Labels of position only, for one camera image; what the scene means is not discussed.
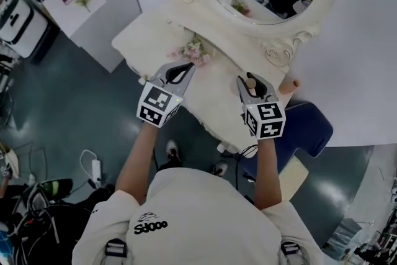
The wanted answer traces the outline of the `person's white shirt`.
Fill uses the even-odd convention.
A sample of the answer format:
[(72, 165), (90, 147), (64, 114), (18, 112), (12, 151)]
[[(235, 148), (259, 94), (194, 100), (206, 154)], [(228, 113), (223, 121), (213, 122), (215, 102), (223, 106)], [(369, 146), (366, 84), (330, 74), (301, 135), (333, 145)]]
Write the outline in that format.
[(303, 264), (324, 255), (293, 205), (257, 209), (228, 181), (196, 169), (158, 172), (139, 204), (115, 191), (98, 203), (74, 247), (72, 265), (105, 265), (105, 246), (121, 239), (121, 265), (281, 265), (284, 243)]

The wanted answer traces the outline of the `person's shoe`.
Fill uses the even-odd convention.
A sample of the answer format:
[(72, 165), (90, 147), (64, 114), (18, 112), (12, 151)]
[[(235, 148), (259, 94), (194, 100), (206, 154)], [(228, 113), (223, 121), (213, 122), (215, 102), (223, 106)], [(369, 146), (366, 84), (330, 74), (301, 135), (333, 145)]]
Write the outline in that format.
[(220, 161), (216, 165), (214, 165), (212, 169), (212, 174), (214, 176), (223, 177), (228, 169), (228, 163), (224, 161)]
[(168, 163), (173, 166), (180, 167), (182, 166), (182, 161), (179, 156), (179, 149), (176, 141), (169, 140), (166, 145), (166, 154)]

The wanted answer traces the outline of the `person's right forearm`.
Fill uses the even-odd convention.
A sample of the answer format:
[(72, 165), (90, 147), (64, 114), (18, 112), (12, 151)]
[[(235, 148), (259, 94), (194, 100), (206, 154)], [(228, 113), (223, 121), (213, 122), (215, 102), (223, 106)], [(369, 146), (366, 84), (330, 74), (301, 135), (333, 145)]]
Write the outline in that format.
[(281, 201), (282, 191), (274, 140), (259, 140), (254, 205), (257, 209), (264, 210), (281, 203)]

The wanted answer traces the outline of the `pink flower bouquet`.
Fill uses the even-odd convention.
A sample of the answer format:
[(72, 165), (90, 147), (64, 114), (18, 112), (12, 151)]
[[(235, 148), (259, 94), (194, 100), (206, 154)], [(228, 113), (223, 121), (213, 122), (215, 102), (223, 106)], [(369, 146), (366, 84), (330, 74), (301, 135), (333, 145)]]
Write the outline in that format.
[(211, 62), (213, 54), (204, 48), (201, 38), (194, 35), (185, 45), (176, 48), (167, 56), (175, 61), (191, 62), (201, 67)]

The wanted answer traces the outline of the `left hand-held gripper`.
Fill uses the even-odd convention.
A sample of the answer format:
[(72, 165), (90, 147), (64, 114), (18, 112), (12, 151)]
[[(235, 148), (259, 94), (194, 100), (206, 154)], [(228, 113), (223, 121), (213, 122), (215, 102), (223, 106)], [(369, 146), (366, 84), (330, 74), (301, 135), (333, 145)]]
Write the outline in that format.
[(162, 65), (154, 79), (144, 85), (136, 116), (158, 128), (169, 122), (179, 110), (194, 72), (192, 62), (175, 61)]

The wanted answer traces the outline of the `blue upholstered chair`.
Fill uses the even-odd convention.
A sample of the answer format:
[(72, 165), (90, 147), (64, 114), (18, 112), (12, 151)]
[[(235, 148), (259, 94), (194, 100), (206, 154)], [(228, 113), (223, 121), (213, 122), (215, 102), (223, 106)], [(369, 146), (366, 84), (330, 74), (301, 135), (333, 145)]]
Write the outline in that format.
[(261, 139), (274, 139), (279, 173), (298, 149), (304, 150), (312, 158), (317, 157), (333, 135), (333, 127), (328, 119), (313, 103), (306, 101), (286, 107), (285, 125), (279, 136), (280, 121), (261, 125), (251, 114), (244, 113), (242, 117), (248, 122), (251, 135), (257, 131)]

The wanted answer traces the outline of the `white dressing table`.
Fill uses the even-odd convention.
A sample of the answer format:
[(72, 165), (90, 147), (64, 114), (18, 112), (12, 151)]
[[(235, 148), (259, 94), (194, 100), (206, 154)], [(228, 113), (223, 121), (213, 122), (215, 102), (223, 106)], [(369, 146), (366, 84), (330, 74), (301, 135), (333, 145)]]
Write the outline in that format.
[(112, 42), (127, 65), (148, 79), (166, 63), (171, 52), (199, 35), (215, 51), (209, 64), (196, 69), (185, 92), (184, 107), (225, 145), (241, 151), (254, 143), (241, 118), (236, 78), (249, 71), (278, 88), (300, 44), (318, 33), (317, 27), (288, 37), (260, 37), (245, 33), (241, 20), (225, 19), (194, 3), (168, 1), (144, 12)]

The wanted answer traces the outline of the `person's right shoe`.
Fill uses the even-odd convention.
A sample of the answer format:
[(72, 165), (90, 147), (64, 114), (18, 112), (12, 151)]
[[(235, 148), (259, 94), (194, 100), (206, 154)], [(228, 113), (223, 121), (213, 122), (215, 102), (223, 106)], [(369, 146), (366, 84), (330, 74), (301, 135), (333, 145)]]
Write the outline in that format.
[(212, 169), (212, 174), (214, 176), (223, 177), (228, 169), (228, 163), (224, 161), (220, 161), (216, 165), (214, 165)]

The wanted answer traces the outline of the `person's left forearm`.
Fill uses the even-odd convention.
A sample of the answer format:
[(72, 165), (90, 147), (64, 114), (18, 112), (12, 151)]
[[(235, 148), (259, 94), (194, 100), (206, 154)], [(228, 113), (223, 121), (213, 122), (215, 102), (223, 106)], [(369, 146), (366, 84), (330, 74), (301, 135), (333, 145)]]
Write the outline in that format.
[(157, 127), (143, 123), (115, 185), (116, 191), (130, 194), (139, 204), (145, 201), (157, 132)]

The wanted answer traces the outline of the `white power strip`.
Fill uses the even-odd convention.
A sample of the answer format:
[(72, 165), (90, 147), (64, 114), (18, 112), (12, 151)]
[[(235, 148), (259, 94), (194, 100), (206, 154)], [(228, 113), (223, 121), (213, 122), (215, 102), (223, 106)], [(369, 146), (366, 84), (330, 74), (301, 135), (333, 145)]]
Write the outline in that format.
[(91, 169), (92, 169), (92, 180), (94, 182), (100, 182), (102, 180), (101, 161), (98, 159), (93, 159), (91, 161)]

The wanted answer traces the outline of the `beige board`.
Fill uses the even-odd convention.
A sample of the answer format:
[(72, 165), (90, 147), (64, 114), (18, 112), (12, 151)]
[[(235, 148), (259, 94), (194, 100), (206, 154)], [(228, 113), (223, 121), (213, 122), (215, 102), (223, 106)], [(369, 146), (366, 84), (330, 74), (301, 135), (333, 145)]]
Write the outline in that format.
[(304, 164), (293, 155), (279, 174), (282, 200), (289, 201), (309, 175)]

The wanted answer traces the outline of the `person's left shoe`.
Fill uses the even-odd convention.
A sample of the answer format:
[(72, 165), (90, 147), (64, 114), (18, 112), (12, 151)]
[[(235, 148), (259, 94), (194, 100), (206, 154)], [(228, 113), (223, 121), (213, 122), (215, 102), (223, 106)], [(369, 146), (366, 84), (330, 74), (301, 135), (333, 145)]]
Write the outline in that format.
[(169, 140), (166, 145), (166, 154), (168, 163), (173, 166), (180, 167), (182, 166), (182, 161), (179, 156), (179, 149), (176, 141)]

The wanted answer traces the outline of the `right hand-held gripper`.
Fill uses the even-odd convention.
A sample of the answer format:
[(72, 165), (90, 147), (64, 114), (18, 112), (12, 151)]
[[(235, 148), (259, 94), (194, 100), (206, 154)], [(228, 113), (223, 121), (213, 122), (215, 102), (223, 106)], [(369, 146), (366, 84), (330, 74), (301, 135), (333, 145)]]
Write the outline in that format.
[[(257, 81), (257, 96), (255, 98), (260, 100), (279, 99), (276, 90), (268, 80), (258, 74), (248, 73), (251, 73)], [(250, 134), (257, 140), (281, 137), (286, 123), (283, 104), (280, 101), (253, 104), (251, 92), (241, 76), (237, 77), (236, 85), (243, 103), (244, 123), (248, 126)]]

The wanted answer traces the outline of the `pink cup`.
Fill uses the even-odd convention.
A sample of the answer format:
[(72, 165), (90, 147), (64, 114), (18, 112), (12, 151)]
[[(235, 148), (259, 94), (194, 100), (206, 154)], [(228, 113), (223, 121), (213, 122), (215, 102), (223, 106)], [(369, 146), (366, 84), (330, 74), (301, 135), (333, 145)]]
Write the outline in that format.
[(300, 81), (297, 79), (290, 79), (284, 81), (279, 86), (279, 92), (283, 95), (291, 94), (300, 87)]

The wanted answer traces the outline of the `person's black trousers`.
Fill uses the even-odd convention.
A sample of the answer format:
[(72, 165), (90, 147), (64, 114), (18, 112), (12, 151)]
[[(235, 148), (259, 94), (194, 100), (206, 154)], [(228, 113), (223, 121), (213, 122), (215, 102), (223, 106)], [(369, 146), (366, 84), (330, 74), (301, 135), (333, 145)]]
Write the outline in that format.
[(178, 158), (171, 158), (168, 160), (167, 163), (162, 164), (158, 168), (158, 171), (162, 171), (165, 169), (171, 169), (171, 168), (181, 168), (181, 167), (182, 167), (182, 162)]

